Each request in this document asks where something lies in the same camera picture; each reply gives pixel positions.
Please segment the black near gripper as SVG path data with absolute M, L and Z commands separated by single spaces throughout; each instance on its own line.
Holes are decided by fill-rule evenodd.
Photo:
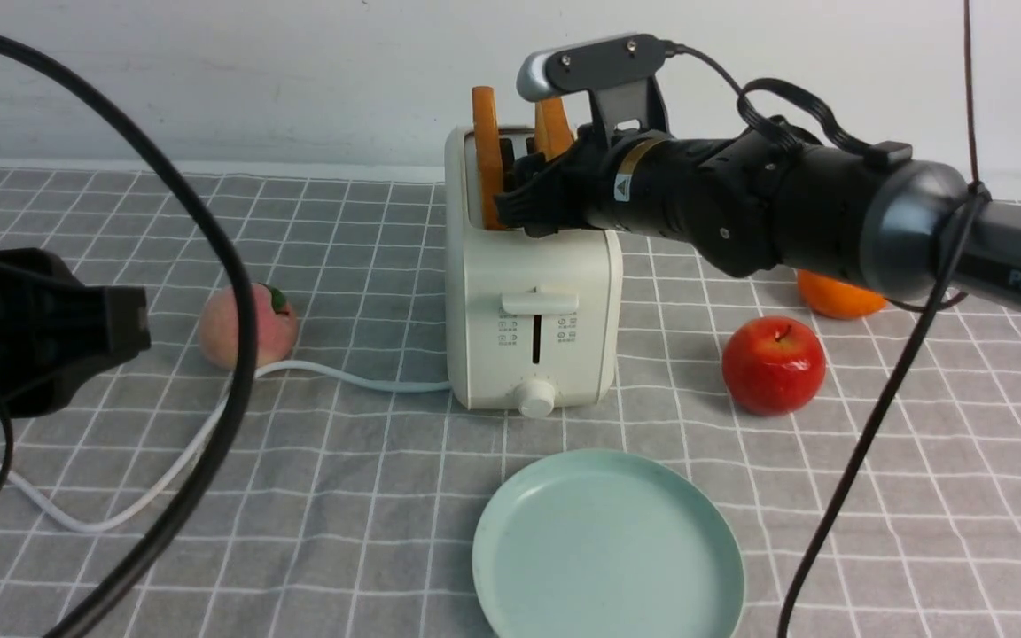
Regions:
M 52 252 L 0 249 L 0 400 L 11 418 L 67 407 L 86 381 L 151 344 L 143 288 L 85 285 Z

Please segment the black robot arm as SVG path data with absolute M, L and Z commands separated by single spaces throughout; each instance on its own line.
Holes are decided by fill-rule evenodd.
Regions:
M 690 244 L 730 277 L 784 265 L 902 299 L 951 285 L 1021 311 L 1021 210 L 985 198 L 956 249 L 975 189 L 949 166 L 883 143 L 819 145 L 795 129 L 795 151 L 762 134 L 674 140 L 581 138 L 555 160 L 539 151 L 503 169 L 487 150 L 481 207 L 505 235 L 619 230 Z M 151 346 L 141 287 L 85 285 L 41 249 L 0 250 L 0 401 L 11 418 L 64 408 L 98 373 Z

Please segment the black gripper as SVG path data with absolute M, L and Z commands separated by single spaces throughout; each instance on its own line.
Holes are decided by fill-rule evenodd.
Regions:
M 678 144 L 661 132 L 623 132 L 607 146 L 584 126 L 551 159 L 534 141 L 513 163 L 510 189 L 495 195 L 498 220 L 531 237 L 616 230 L 678 238 L 680 220 L 669 202 Z

